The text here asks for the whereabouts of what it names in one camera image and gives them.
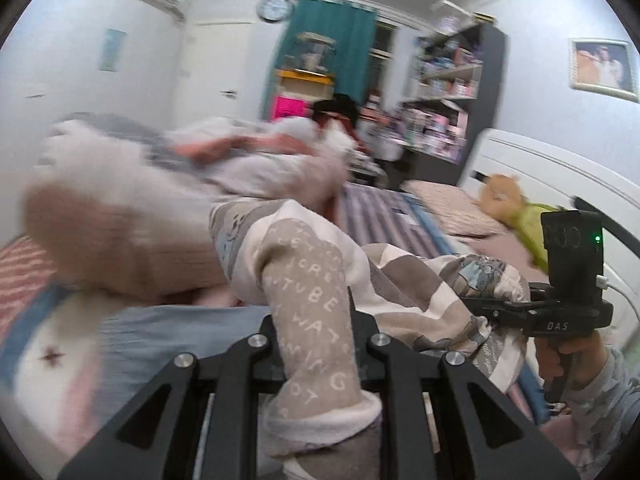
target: white cable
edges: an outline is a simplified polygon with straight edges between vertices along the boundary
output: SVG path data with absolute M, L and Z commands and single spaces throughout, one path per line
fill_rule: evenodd
M 626 292 L 624 292 L 623 290 L 620 290 L 619 288 L 617 288 L 617 286 L 613 285 L 612 283 L 609 283 L 609 279 L 606 276 L 597 275 L 596 286 L 598 288 L 601 288 L 602 290 L 607 290 L 608 288 L 611 288 L 612 290 L 615 290 L 618 294 L 621 294 L 625 298 L 625 300 L 629 302 L 629 305 L 631 305 L 631 309 L 634 311 L 634 314 L 636 314 L 636 318 L 638 318 L 638 324 L 640 324 L 640 313 L 638 312 L 638 309 L 636 309 L 634 302 L 631 301 L 631 298 L 626 294 Z

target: blue paper on wall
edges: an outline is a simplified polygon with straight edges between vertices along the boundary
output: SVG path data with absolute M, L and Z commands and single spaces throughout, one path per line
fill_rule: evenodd
M 107 35 L 102 48 L 102 59 L 100 60 L 100 70 L 105 72 L 117 72 L 118 60 L 120 59 L 120 51 L 122 50 L 122 42 L 126 32 L 121 30 L 107 29 Z

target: gray sleeve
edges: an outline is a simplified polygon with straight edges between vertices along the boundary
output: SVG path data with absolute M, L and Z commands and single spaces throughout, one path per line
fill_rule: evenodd
M 594 478 L 636 421 L 640 380 L 626 369 L 623 355 L 609 348 L 609 359 L 600 374 L 582 390 L 567 389 L 562 400 L 572 410 L 579 443 L 593 459 L 578 467 L 580 475 Z

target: window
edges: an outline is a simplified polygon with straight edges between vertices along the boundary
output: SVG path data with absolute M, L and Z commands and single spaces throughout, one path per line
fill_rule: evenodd
M 392 59 L 391 46 L 393 43 L 396 28 L 385 22 L 376 22 L 376 36 L 373 40 L 373 47 L 369 51 L 369 67 L 367 69 L 367 85 L 363 102 L 371 92 L 375 91 L 379 95 L 383 93 L 386 69 Z

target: pink box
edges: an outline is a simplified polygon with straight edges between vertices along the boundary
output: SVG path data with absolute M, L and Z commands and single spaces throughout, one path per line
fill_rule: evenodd
M 273 105 L 271 120 L 283 117 L 304 117 L 306 115 L 307 102 L 304 99 L 292 99 L 278 96 Z

